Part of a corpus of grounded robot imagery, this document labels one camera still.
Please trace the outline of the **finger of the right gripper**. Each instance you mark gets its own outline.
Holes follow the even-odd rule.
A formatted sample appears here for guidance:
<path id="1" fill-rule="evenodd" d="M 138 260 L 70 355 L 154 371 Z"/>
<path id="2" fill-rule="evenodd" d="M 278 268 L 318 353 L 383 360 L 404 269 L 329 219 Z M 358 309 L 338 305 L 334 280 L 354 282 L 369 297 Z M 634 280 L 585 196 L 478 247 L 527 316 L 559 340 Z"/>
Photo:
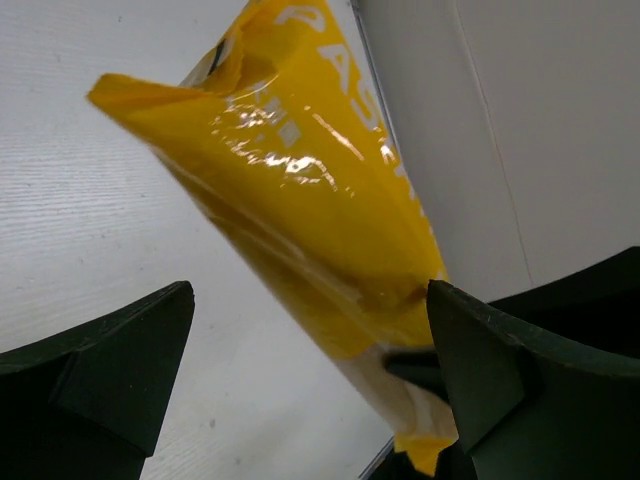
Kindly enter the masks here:
<path id="1" fill-rule="evenodd" d="M 442 369 L 435 351 L 392 352 L 383 360 L 384 369 L 396 378 L 448 400 Z"/>

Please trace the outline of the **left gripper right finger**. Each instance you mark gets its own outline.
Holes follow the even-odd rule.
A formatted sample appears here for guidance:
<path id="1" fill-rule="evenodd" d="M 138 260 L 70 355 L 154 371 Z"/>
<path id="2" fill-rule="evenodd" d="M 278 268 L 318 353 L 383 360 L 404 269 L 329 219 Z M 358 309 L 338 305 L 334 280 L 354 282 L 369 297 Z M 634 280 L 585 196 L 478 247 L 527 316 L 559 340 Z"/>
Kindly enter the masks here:
<path id="1" fill-rule="evenodd" d="M 638 478 L 637 353 L 576 342 L 445 281 L 430 283 L 427 309 L 478 478 Z"/>

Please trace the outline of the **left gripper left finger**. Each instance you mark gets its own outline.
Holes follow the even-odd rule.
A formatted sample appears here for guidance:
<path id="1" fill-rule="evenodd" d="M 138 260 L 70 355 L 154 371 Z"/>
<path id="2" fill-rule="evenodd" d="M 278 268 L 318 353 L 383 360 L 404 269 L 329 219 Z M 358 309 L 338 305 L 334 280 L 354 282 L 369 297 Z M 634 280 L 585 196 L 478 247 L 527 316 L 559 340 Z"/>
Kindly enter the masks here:
<path id="1" fill-rule="evenodd" d="M 174 282 L 1 355 L 4 479 L 137 479 L 152 457 L 195 310 Z"/>

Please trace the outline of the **yellow spaghetti bag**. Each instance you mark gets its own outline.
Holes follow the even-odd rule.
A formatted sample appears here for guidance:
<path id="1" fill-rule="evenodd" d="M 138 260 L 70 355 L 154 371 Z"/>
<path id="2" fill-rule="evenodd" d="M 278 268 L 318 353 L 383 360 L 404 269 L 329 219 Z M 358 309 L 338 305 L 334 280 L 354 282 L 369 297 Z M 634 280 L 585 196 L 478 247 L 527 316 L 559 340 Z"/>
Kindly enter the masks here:
<path id="1" fill-rule="evenodd" d="M 177 86 L 109 73 L 89 101 L 145 143 L 426 474 L 447 403 L 388 374 L 433 345 L 446 269 L 328 4 L 251 1 Z"/>

